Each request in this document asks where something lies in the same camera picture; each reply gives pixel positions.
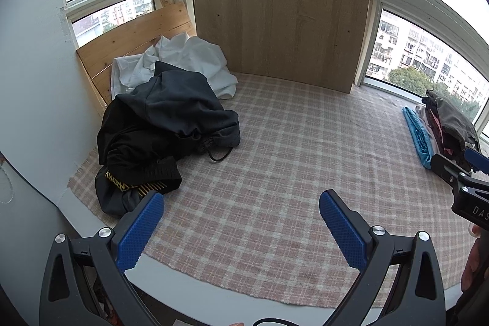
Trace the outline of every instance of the checkered tablecloth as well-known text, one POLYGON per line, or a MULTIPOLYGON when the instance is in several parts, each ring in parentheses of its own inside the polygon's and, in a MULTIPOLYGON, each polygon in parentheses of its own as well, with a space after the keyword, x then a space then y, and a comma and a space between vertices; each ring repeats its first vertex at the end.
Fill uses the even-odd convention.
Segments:
MULTIPOLYGON (((236 96, 223 104, 239 114, 241 144, 221 163, 206 155, 178 162, 182 186, 165 195, 147 255, 251 296, 337 306, 358 272, 319 215, 319 195, 332 188, 370 225, 407 236, 428 231, 444 287, 460 281, 473 244, 469 222, 451 212, 450 187, 422 167, 401 112, 405 101, 364 86, 347 95, 237 77, 236 96)), ((114 225, 95 196, 98 168, 92 151, 69 186, 114 225)), ((391 270, 377 305, 393 277, 391 270)))

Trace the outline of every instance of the stack of folded clothes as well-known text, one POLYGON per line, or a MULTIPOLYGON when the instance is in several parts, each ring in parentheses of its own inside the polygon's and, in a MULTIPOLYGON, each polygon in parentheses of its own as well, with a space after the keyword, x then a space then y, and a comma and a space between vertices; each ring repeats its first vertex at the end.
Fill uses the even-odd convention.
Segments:
POLYGON ((417 105, 416 112, 403 108, 422 165, 431 168, 431 157, 440 153, 470 173, 473 167, 465 160, 464 151, 466 148, 481 151, 472 122, 434 90, 426 90, 422 102, 424 105, 417 105))

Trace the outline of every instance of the yellow pattern on garment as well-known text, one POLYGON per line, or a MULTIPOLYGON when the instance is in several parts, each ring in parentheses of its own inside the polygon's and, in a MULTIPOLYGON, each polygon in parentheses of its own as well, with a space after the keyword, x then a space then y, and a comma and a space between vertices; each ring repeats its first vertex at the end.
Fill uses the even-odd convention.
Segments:
POLYGON ((108 170, 105 173, 105 177, 121 191, 127 191, 131 188, 137 188, 140 196, 145 196, 149 191, 160 191, 161 189, 166 188, 166 184, 161 181, 153 181, 152 183, 146 183, 139 186, 128 185, 126 183, 123 183, 122 181, 117 180, 114 176, 111 175, 108 170))

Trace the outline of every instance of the human hand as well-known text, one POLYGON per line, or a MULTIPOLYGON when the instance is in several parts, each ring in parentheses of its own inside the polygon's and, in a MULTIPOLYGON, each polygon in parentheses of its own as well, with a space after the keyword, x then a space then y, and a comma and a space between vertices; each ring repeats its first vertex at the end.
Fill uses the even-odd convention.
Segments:
MULTIPOLYGON (((472 227, 472 232, 474 235, 480 235, 481 227, 478 225, 474 225, 472 227)), ((480 255, 479 255, 479 245, 481 238, 477 238, 474 242, 472 249, 470 250, 469 257, 467 259, 467 264, 465 265, 465 270, 461 275, 460 287, 463 292, 465 292, 474 280, 475 272, 477 271, 480 263, 480 255)), ((486 270, 484 274, 484 278, 487 278, 489 275, 489 268, 486 270)))

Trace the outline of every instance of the white wall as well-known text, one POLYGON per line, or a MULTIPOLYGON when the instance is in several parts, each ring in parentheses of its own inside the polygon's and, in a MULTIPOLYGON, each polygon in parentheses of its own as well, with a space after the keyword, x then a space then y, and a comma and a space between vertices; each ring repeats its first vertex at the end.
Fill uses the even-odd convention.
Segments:
POLYGON ((63 6, 0 0, 0 151, 55 204, 100 126, 63 6))
POLYGON ((21 317, 39 324, 42 278, 54 237, 77 234, 61 212, 7 163, 0 170, 0 284, 21 317))

